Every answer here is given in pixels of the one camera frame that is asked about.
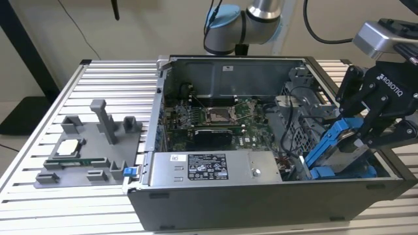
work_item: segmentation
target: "metal table surface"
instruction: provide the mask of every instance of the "metal table surface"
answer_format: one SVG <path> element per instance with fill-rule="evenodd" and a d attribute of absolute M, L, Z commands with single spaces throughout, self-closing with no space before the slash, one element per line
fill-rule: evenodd
<path fill-rule="evenodd" d="M 340 84 L 349 65 L 340 60 L 318 62 Z M 32 184 L 59 140 L 65 116 L 79 115 L 83 122 L 98 121 L 90 110 L 94 98 L 106 98 L 106 110 L 117 121 L 122 121 L 126 115 L 134 115 L 145 123 L 138 150 L 142 158 L 157 84 L 155 71 L 155 61 L 93 61 L 90 65 L 79 66 L 0 179 L 0 235 L 154 234 L 143 230 L 121 186 L 35 189 Z M 418 145 L 394 151 L 418 176 Z M 418 187 L 397 200 L 376 203 L 350 222 L 194 231 L 185 234 L 418 234 Z"/>

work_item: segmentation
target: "white wall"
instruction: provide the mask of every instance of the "white wall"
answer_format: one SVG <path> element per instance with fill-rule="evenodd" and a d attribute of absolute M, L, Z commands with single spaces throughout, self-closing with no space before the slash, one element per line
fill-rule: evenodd
<path fill-rule="evenodd" d="M 90 44 L 106 60 L 157 59 L 161 54 L 205 54 L 203 26 L 210 0 L 62 0 Z M 225 0 L 247 6 L 250 0 Z M 11 0 L 52 76 L 63 85 L 82 59 L 97 59 L 57 0 Z M 272 44 L 250 47 L 270 55 Z"/>
<path fill-rule="evenodd" d="M 30 70 L 0 28 L 0 102 L 43 95 Z"/>
<path fill-rule="evenodd" d="M 361 66 L 372 66 L 373 60 L 353 44 L 326 45 L 313 39 L 304 23 L 302 5 L 304 0 L 298 0 L 284 47 L 277 52 L 317 59 L 350 59 Z M 326 40 L 354 37 L 366 20 L 418 19 L 398 0 L 310 0 L 308 16 L 314 32 Z"/>

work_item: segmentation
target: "robotiq logo text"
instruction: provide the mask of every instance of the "robotiq logo text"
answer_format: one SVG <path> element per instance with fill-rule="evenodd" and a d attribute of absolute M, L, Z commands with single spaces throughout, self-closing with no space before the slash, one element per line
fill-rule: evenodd
<path fill-rule="evenodd" d="M 389 88 L 393 90 L 393 92 L 397 93 L 398 97 L 401 97 L 404 95 L 404 91 L 401 91 L 401 89 L 397 87 L 397 85 L 394 85 L 394 83 L 388 79 L 388 77 L 384 74 L 377 76 L 377 79 L 381 80 L 382 82 L 385 82 L 385 84 L 389 86 Z"/>

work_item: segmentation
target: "green circuit board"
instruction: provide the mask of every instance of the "green circuit board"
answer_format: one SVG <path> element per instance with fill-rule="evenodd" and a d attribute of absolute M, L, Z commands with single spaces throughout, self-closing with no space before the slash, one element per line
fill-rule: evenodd
<path fill-rule="evenodd" d="M 241 98 L 231 107 L 191 107 L 186 103 L 166 109 L 169 151 L 191 151 L 195 130 L 230 130 L 233 142 L 219 150 L 253 149 L 278 152 L 262 105 Z"/>

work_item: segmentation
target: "black cable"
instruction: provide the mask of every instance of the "black cable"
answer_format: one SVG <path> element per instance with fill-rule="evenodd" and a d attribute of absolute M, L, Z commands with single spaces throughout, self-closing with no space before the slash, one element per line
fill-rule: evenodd
<path fill-rule="evenodd" d="M 214 2 L 215 0 L 211 0 L 211 4 L 210 4 L 210 8 L 209 8 L 209 13 L 207 13 L 207 19 L 205 21 L 205 26 L 203 26 L 203 34 L 206 34 L 206 31 L 207 31 L 207 24 L 209 24 L 209 18 L 210 18 L 210 10 L 211 8 L 214 7 Z"/>
<path fill-rule="evenodd" d="M 210 16 L 210 10 L 211 10 L 211 8 L 209 9 L 209 14 L 207 14 L 207 16 L 210 16 L 210 19 L 209 19 L 209 23 L 206 24 L 206 30 L 205 30 L 205 36 L 203 36 L 203 48 L 206 47 L 206 45 L 205 45 L 205 42 L 206 42 L 206 40 L 207 40 L 207 35 L 209 35 L 209 33 L 210 33 L 210 25 L 214 23 L 214 21 L 215 21 L 215 19 L 217 19 L 217 15 L 218 15 L 218 11 L 219 11 L 219 7 L 221 7 L 221 4 L 222 4 L 222 1 L 223 0 L 219 0 L 219 3 L 218 3 L 218 6 L 217 6 L 217 8 L 214 9 L 214 12 L 213 12 L 213 14 L 211 14 L 211 16 Z"/>
<path fill-rule="evenodd" d="M 288 117 L 288 124 L 286 124 L 286 129 L 285 129 L 285 132 L 284 132 L 284 135 L 282 135 L 282 138 L 281 138 L 281 148 L 285 150 L 285 152 L 288 153 L 289 156 L 292 157 L 296 157 L 298 158 L 297 154 L 294 154 L 292 152 L 292 149 L 286 149 L 285 148 L 285 137 L 288 136 L 288 132 L 289 132 L 289 129 L 290 129 L 290 126 L 292 126 L 292 121 L 293 121 L 293 117 L 294 117 L 294 103 L 293 103 L 293 99 L 292 99 L 292 96 L 293 96 L 293 91 L 298 88 L 305 88 L 305 89 L 309 89 L 312 90 L 313 92 L 316 92 L 316 90 L 310 87 L 305 87 L 305 86 L 297 86 L 294 87 L 290 91 L 289 91 L 289 94 L 288 94 L 288 97 L 289 97 L 289 103 L 290 103 L 290 111 L 289 111 L 289 117 Z"/>
<path fill-rule="evenodd" d="M 89 43 L 89 41 L 87 41 L 87 38 L 86 38 L 86 36 L 85 36 L 85 33 L 83 33 L 83 31 L 82 31 L 82 29 L 81 29 L 81 27 L 79 27 L 78 23 L 75 22 L 74 18 L 71 17 L 71 15 L 70 15 L 70 13 L 69 13 L 69 11 L 67 11 L 67 9 L 66 9 L 66 7 L 65 7 L 65 5 L 63 5 L 62 1 L 61 1 L 61 0 L 58 0 L 58 1 L 59 1 L 61 6 L 63 7 L 63 10 L 65 10 L 65 12 L 66 12 L 67 16 L 71 18 L 71 20 L 73 20 L 74 24 L 75 24 L 75 25 L 77 25 L 77 27 L 78 27 L 78 29 L 79 29 L 79 31 L 81 31 L 81 34 L 82 34 L 82 36 L 83 36 L 83 38 L 85 38 L 85 41 L 86 41 L 87 45 L 90 46 L 91 50 L 93 50 L 93 51 L 94 51 L 94 53 L 97 54 L 97 56 L 98 56 L 99 60 L 102 60 L 102 58 L 101 58 L 101 56 L 99 56 L 99 54 L 98 54 L 97 50 L 95 50 L 95 49 L 93 48 L 93 46 L 90 45 L 90 43 Z"/>
<path fill-rule="evenodd" d="M 0 144 L 0 146 L 2 146 L 3 148 L 8 148 L 10 150 L 14 150 L 15 152 L 19 152 L 19 150 L 18 150 L 16 148 L 12 148 L 12 147 L 6 146 L 6 145 L 3 145 L 3 144 Z"/>
<path fill-rule="evenodd" d="M 344 44 L 344 43 L 350 43 L 353 41 L 353 38 L 330 41 L 330 40 L 325 40 L 325 39 L 318 37 L 318 35 L 313 31 L 312 25 L 310 25 L 309 20 L 308 20 L 308 0 L 304 1 L 304 22 L 305 22 L 305 26 L 306 26 L 309 34 L 313 36 L 313 38 L 318 42 L 325 43 L 325 44 Z"/>

